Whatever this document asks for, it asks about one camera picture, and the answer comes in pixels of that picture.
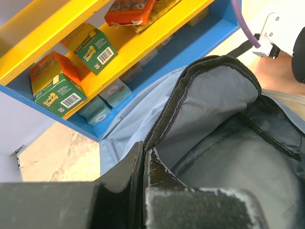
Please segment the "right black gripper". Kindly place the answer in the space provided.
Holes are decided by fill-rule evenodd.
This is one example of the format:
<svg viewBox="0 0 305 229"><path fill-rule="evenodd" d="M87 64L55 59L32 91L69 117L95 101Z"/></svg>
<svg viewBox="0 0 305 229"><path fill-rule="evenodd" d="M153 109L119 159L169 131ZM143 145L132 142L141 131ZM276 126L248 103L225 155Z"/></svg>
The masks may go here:
<svg viewBox="0 0 305 229"><path fill-rule="evenodd" d="M300 83L305 83L305 27L297 33L293 45L292 71L295 79Z"/></svg>

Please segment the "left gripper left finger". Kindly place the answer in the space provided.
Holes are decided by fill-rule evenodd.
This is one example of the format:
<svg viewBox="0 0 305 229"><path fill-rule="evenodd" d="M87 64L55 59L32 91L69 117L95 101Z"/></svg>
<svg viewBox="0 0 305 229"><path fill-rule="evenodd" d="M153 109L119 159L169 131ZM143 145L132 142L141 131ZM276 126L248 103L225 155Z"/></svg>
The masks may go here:
<svg viewBox="0 0 305 229"><path fill-rule="evenodd" d="M142 142L91 182L3 183L3 229L139 229L142 227Z"/></svg>

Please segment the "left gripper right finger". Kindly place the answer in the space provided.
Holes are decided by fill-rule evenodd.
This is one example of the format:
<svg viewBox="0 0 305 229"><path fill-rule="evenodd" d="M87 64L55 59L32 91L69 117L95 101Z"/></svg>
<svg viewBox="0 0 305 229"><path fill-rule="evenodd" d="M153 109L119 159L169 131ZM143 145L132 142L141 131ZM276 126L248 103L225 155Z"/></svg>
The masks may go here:
<svg viewBox="0 0 305 229"><path fill-rule="evenodd" d="M257 198L234 188L189 187L146 152L143 176L143 225L147 229L267 229Z"/></svg>

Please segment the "blue student backpack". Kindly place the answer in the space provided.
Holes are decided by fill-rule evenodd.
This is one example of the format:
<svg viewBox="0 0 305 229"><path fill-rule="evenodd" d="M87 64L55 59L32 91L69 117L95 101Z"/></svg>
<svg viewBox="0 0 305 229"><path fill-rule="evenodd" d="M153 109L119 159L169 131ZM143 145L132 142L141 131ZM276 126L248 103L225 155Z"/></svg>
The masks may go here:
<svg viewBox="0 0 305 229"><path fill-rule="evenodd" d="M305 123L262 93L256 76L229 55L207 56L156 80L103 134L101 176L142 142L189 187L244 189L268 229L305 226Z"/></svg>

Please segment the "teal boxes bottom shelf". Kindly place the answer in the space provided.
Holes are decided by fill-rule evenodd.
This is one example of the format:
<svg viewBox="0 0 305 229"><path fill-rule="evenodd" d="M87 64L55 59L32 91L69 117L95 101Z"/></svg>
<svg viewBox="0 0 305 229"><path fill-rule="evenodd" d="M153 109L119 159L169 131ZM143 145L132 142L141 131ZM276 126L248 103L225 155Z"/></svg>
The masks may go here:
<svg viewBox="0 0 305 229"><path fill-rule="evenodd" d="M85 118L87 123L91 126L96 126L111 113L112 108L117 108L132 94L132 90L129 88L128 84L130 84L143 71L143 67L172 39L172 35L165 39L161 44L81 108L78 111L78 114Z"/></svg>

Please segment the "green box left shelf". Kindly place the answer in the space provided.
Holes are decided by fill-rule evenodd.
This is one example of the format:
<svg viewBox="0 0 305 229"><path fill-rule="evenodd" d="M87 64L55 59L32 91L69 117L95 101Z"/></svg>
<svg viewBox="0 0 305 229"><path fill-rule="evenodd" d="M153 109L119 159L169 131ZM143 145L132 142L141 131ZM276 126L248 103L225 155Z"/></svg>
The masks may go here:
<svg viewBox="0 0 305 229"><path fill-rule="evenodd" d="M73 63L52 51L30 69L34 102L63 117L87 99Z"/></svg>

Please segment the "green box shelf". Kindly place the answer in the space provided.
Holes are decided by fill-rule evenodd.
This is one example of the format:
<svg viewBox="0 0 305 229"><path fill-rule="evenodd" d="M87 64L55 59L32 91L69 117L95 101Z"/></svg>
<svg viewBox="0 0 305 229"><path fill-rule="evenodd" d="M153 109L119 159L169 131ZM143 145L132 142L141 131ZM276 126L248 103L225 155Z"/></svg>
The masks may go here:
<svg viewBox="0 0 305 229"><path fill-rule="evenodd" d="M106 35L87 22L75 28L60 43L95 75L99 75L118 55Z"/></svg>
<svg viewBox="0 0 305 229"><path fill-rule="evenodd" d="M73 63L52 51L30 69L34 102L63 117L87 99Z"/></svg>

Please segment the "blue pink yellow shelf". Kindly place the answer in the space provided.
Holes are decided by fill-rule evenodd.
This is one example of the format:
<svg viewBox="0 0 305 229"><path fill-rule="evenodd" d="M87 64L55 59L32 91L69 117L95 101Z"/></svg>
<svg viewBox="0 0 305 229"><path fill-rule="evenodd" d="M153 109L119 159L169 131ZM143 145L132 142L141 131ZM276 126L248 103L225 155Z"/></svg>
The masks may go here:
<svg viewBox="0 0 305 229"><path fill-rule="evenodd" d="M31 83L24 71L60 42L69 32L106 5L104 0L35 0L0 28L0 90L69 128L99 141L118 110L96 127L76 111L60 118L34 102ZM174 39L148 63L131 83L137 94L167 72L203 57L238 30L228 0L182 0L154 24L137 34L132 29L101 26L118 56L99 76L89 72L72 53L88 99L120 77L166 38Z"/></svg>

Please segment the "green box middle shelf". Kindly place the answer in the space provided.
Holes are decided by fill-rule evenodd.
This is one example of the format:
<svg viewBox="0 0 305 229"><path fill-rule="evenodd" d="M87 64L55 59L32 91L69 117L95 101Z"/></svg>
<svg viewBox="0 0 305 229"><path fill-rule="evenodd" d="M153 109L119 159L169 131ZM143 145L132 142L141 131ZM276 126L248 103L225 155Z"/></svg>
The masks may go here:
<svg viewBox="0 0 305 229"><path fill-rule="evenodd" d="M75 28L60 43L95 75L99 75L118 55L106 35L87 22Z"/></svg>

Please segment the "orange snack packets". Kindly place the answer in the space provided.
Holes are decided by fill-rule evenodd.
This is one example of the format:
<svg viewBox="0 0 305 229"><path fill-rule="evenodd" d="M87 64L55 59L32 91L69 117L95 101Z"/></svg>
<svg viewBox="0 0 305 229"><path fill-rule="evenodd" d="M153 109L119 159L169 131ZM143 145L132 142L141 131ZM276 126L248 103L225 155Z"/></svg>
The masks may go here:
<svg viewBox="0 0 305 229"><path fill-rule="evenodd" d="M179 2L180 0L116 0L104 19L109 26L128 26L140 33Z"/></svg>

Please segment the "aluminium frame rail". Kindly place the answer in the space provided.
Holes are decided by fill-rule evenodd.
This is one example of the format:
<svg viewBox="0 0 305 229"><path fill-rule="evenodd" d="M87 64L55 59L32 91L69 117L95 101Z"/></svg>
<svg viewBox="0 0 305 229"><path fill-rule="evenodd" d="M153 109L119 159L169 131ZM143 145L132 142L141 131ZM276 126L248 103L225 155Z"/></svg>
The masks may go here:
<svg viewBox="0 0 305 229"><path fill-rule="evenodd" d="M16 160L18 170L20 170L20 154L25 150L25 145L21 145L12 154L11 157Z"/></svg>

